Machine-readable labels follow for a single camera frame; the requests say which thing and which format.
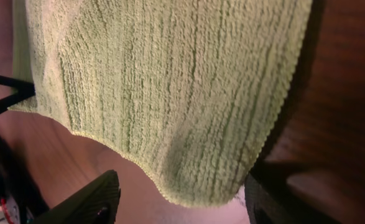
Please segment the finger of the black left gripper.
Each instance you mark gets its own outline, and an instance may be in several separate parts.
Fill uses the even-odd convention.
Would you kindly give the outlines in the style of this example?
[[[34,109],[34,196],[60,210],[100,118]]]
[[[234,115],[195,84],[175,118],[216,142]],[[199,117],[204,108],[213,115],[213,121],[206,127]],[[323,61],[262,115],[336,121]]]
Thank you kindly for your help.
[[[0,114],[7,111],[8,107],[20,103],[35,95],[33,83],[0,76],[0,85],[8,86],[17,90],[15,94],[0,99]]]

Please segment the green microfiber cloth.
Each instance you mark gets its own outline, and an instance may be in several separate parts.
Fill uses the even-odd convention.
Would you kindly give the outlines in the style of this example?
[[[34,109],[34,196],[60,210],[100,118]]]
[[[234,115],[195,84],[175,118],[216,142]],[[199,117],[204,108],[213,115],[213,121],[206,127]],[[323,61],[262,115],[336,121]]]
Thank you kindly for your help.
[[[13,75],[52,118],[137,164],[169,202],[242,186],[287,97],[309,0],[12,3]]]

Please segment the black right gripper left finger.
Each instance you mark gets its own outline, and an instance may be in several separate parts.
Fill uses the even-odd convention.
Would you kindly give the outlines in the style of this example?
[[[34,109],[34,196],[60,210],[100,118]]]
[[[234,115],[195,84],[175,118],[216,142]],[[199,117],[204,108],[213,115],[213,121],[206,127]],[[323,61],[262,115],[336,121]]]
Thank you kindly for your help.
[[[114,224],[120,197],[118,173],[108,170],[32,224]]]

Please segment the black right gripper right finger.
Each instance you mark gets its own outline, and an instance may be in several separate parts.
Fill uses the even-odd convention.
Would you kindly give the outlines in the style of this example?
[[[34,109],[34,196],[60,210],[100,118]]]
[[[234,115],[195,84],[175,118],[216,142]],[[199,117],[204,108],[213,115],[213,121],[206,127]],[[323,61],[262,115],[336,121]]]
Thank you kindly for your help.
[[[284,190],[269,190],[252,175],[245,181],[245,203],[251,223],[335,224],[336,220],[315,210]]]

